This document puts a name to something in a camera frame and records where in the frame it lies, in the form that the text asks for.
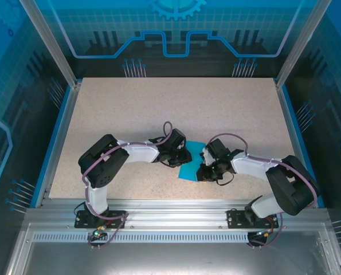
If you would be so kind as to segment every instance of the blue fabric piece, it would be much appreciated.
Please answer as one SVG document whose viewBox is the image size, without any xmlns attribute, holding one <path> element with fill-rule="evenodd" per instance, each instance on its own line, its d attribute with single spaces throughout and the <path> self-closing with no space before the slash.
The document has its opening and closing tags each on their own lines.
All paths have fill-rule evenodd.
<svg viewBox="0 0 341 275">
<path fill-rule="evenodd" d="M 192 142 L 187 140 L 186 146 L 188 151 L 192 155 L 192 161 L 181 166 L 179 179 L 187 179 L 192 180 L 193 182 L 197 182 L 198 180 L 196 177 L 196 172 L 203 162 L 200 153 L 202 153 L 202 149 L 206 147 L 206 143 Z"/>
</svg>

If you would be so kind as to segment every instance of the gear graphic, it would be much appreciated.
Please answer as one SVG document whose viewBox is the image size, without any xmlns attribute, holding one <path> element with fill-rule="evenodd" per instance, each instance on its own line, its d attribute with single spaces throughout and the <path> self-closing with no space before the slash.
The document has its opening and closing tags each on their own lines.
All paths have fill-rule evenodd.
<svg viewBox="0 0 341 275">
<path fill-rule="evenodd" d="M 159 16 L 165 16 L 167 20 L 173 18 L 175 21 L 181 17 L 193 16 L 195 11 L 201 11 L 201 6 L 206 4 L 205 0 L 148 0 L 152 11 Z"/>
<path fill-rule="evenodd" d="M 0 0 L 0 19 L 12 28 L 21 17 L 21 6 L 18 0 Z"/>
</svg>

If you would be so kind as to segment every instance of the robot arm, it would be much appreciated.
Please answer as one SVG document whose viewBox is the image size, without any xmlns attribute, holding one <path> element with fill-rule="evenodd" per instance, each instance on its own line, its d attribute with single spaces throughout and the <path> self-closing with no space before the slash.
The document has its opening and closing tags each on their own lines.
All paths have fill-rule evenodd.
<svg viewBox="0 0 341 275">
<path fill-rule="evenodd" d="M 89 183 L 89 203 L 95 213 L 102 214 L 108 208 L 107 184 L 110 183 L 119 169 L 125 163 L 132 162 L 168 162 L 168 166 L 176 167 L 192 160 L 191 154 L 186 148 L 186 137 L 178 129 L 173 129 L 169 139 L 157 146 L 162 137 L 146 141 L 146 145 L 129 144 L 122 140 L 116 140 L 112 135 L 103 136 L 79 159 L 81 173 L 83 174 L 104 153 L 121 144 L 129 144 L 114 151 L 106 159 L 103 159 L 87 175 Z"/>
<path fill-rule="evenodd" d="M 297 215 L 313 201 L 308 186 L 292 171 L 259 157 L 246 155 L 243 150 L 230 152 L 219 139 L 209 143 L 202 151 L 203 163 L 197 171 L 199 181 L 216 181 L 223 174 L 245 174 L 268 181 L 273 194 L 260 196 L 245 207 L 245 216 L 251 224 L 272 214 L 286 212 Z M 309 172 L 295 156 L 275 159 L 283 162 L 305 177 L 318 194 L 319 189 Z"/>
</svg>

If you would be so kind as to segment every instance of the metal base plate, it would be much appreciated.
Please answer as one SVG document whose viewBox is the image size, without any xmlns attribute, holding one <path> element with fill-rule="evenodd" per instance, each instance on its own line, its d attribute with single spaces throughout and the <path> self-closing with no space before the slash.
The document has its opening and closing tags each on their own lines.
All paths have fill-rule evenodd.
<svg viewBox="0 0 341 275">
<path fill-rule="evenodd" d="M 273 228 L 279 228 L 279 222 L 276 215 L 270 215 L 269 218 L 275 218 L 276 221 L 273 222 Z M 249 221 L 245 218 L 245 211 L 240 210 L 230 210 L 226 212 L 226 218 L 228 219 L 229 229 L 270 229 L 271 223 L 266 219 L 261 219 L 251 225 Z"/>
<path fill-rule="evenodd" d="M 107 211 L 106 217 L 117 217 L 127 213 L 126 211 Z M 75 228 L 97 228 L 100 225 L 105 224 L 106 221 L 103 219 L 99 219 L 94 217 L 93 215 L 86 210 L 80 210 L 77 212 L 76 220 L 75 220 Z M 120 219 L 115 219 L 111 221 L 111 223 L 107 224 L 108 229 L 117 229 L 121 223 Z"/>
</svg>

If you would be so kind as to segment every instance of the metal frame post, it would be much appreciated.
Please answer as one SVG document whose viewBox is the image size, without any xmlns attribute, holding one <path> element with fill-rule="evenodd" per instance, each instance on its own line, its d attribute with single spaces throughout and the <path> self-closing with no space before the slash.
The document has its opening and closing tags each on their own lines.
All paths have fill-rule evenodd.
<svg viewBox="0 0 341 275">
<path fill-rule="evenodd" d="M 34 0 L 20 0 L 20 3 L 28 14 L 35 29 L 38 31 L 45 46 L 48 48 L 48 51 L 52 55 L 67 83 L 72 88 L 75 88 L 77 83 L 76 77 L 73 74 L 73 71 L 71 70 L 65 56 L 63 55 L 63 52 L 60 49 L 60 46 L 54 38 L 52 31 L 49 29 L 49 26 L 45 21 L 43 14 L 40 12 L 37 4 L 34 2 Z"/>
<path fill-rule="evenodd" d="M 312 37 L 313 32 L 317 28 L 330 3 L 331 0 L 318 0 L 317 4 L 314 6 L 308 20 L 306 21 L 294 46 L 292 47 L 290 54 L 286 58 L 286 61 L 281 68 L 279 75 L 277 76 L 276 82 L 278 88 L 281 88 L 284 85 L 286 79 L 290 75 L 293 67 L 298 61 L 310 38 Z"/>
</svg>

